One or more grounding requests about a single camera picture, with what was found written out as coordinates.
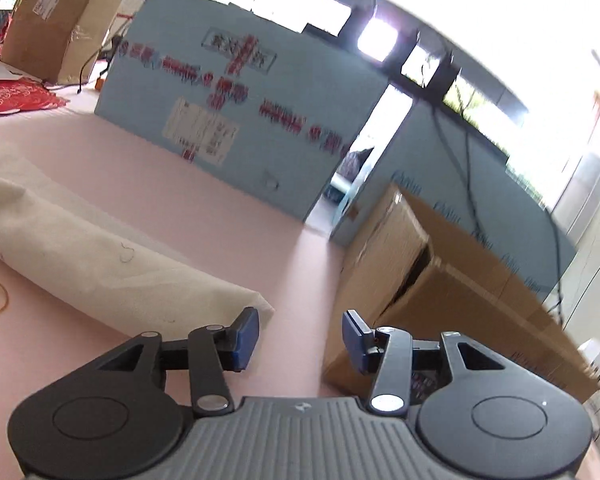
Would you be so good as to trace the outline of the large blue foam board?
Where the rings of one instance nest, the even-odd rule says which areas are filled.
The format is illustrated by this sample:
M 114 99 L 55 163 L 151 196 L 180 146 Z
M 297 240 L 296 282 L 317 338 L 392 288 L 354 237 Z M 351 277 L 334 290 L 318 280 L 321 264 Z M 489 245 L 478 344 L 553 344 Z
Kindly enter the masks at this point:
M 95 112 L 306 218 L 387 89 L 359 56 L 212 0 L 145 0 Z

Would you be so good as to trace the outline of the brown cardboard box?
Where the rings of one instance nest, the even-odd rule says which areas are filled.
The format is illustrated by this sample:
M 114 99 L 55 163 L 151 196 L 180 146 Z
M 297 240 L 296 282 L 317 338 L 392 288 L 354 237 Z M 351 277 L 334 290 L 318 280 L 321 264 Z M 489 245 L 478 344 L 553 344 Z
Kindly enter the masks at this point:
M 86 81 L 122 0 L 21 0 L 1 61 L 49 84 Z
M 323 361 L 329 385 L 362 396 L 370 378 L 342 341 L 343 313 L 416 339 L 460 332 L 580 402 L 600 390 L 592 369 L 535 294 L 490 250 L 420 198 L 392 184 L 343 259 Z

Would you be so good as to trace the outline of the white fabric shopping bag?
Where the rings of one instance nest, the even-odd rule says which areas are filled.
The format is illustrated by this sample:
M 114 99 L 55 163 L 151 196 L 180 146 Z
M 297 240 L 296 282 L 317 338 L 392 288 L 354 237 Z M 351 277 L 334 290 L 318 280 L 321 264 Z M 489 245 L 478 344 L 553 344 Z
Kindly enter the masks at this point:
M 189 266 L 181 255 L 50 180 L 0 145 L 0 259 L 69 306 L 125 335 L 178 339 L 227 325 L 245 307 L 268 324 L 271 305 L 248 288 Z

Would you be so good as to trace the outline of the near brown cardboard box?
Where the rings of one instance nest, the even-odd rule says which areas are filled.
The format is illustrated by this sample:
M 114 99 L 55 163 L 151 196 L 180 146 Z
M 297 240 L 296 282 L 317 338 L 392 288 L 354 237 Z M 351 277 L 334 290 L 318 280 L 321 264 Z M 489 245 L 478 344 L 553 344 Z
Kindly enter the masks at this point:
M 420 198 L 392 184 L 343 259 L 323 361 L 329 385 L 362 396 L 370 378 L 342 341 L 343 313 L 416 339 L 460 332 L 580 402 L 600 390 L 592 369 L 535 294 L 490 250 Z

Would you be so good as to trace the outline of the far brown cardboard box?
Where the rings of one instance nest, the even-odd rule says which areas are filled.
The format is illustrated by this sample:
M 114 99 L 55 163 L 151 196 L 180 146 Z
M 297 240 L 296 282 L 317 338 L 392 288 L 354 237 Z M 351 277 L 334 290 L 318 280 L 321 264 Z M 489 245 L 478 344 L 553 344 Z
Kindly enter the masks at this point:
M 21 0 L 1 61 L 49 84 L 86 81 L 122 0 Z

